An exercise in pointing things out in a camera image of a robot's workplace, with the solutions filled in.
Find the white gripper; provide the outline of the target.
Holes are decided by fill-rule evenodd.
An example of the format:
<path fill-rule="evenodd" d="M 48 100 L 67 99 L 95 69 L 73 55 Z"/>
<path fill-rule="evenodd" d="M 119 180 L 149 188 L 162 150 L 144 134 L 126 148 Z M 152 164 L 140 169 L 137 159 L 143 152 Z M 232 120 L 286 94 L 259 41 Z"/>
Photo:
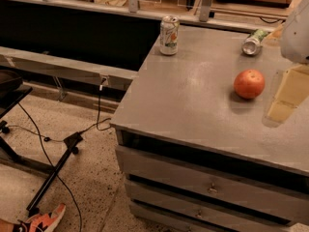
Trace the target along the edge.
<path fill-rule="evenodd" d="M 301 0 L 284 23 L 281 54 L 295 64 L 285 70 L 266 117 L 284 123 L 309 96 L 309 0 Z"/>

